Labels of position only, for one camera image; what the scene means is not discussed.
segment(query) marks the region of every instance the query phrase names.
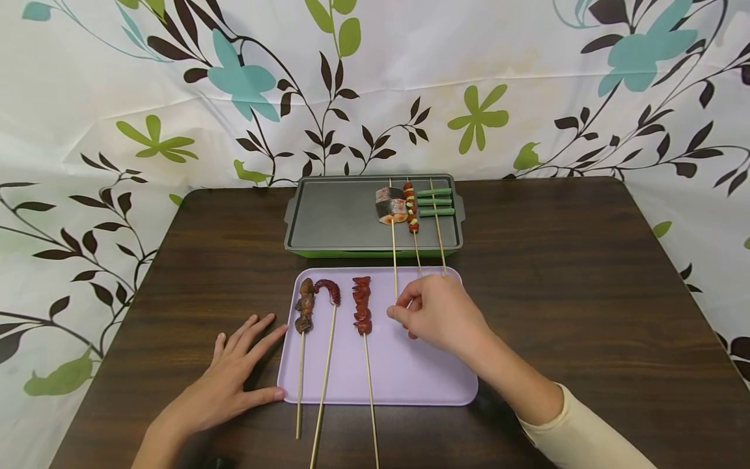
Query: left hand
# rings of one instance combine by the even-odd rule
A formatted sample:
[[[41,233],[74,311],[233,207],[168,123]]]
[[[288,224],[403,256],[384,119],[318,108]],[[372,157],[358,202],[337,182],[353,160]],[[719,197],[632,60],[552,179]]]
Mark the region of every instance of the left hand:
[[[244,392],[242,385],[258,361],[287,331],[287,325],[274,329],[251,348],[255,338],[275,319],[273,314],[258,321],[250,316],[226,341],[222,332],[216,338],[214,359],[198,378],[159,415],[160,424],[171,424],[186,434],[207,430],[253,407],[284,399],[280,387]]]

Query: hand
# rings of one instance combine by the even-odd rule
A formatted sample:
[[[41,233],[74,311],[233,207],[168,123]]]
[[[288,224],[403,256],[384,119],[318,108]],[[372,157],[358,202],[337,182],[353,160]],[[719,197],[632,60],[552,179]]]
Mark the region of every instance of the hand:
[[[242,384],[271,346],[284,336],[283,324],[262,338],[255,347],[255,338],[274,321],[268,314],[262,320],[254,314],[226,340],[222,332],[216,338],[211,365],[157,418],[159,423],[173,422],[188,434],[219,425],[252,407],[280,401],[284,390],[268,387],[244,392]]]
[[[388,308],[388,316],[464,362],[480,339],[494,337],[464,287],[450,276],[429,275],[414,280]]]

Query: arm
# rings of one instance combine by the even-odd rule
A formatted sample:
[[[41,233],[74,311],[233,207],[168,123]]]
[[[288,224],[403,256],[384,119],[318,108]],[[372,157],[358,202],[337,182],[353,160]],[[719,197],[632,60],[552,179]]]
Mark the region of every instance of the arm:
[[[188,437],[198,431],[226,422],[252,407],[280,401],[284,390],[277,387],[244,392],[248,375],[287,331],[283,324],[255,347],[255,338],[274,320],[253,315],[226,341],[221,333],[214,345],[214,358],[208,370],[159,414],[148,427],[132,469],[170,469]]]
[[[568,469],[655,469],[625,438],[564,386],[542,376],[492,333],[453,278],[430,275],[406,286],[388,316],[453,353],[511,406],[536,447]]]

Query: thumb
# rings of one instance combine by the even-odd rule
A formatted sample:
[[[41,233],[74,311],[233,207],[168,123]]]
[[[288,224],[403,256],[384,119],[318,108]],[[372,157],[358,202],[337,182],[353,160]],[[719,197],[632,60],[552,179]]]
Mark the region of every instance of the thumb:
[[[403,306],[399,305],[391,305],[388,307],[388,310],[386,311],[388,314],[388,317],[391,319],[395,319],[399,323],[402,323],[404,326],[409,327],[409,322],[411,321],[412,312],[408,309],[404,308]]]
[[[241,412],[245,412],[247,409],[252,409],[253,407],[280,401],[284,399],[285,395],[286,393],[280,387],[267,387],[256,389],[255,391],[243,392],[237,396],[238,407],[241,408]]]

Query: gray griddle plate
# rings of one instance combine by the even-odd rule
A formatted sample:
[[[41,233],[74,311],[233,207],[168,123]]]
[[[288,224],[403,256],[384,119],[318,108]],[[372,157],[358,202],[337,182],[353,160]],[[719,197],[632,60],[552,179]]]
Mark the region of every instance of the gray griddle plate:
[[[456,216],[441,216],[440,230],[445,249],[462,243],[460,222],[464,219],[462,199],[455,193],[449,174],[409,175],[415,191],[453,188]],[[289,202],[286,221],[287,247],[292,250],[387,251],[392,248],[391,227],[378,222],[375,191],[388,185],[388,176],[325,176],[303,178]],[[392,176],[392,185],[402,188],[403,175]],[[419,249],[439,249],[435,217],[418,217]],[[396,249],[413,250],[414,238],[406,222],[395,225]]]

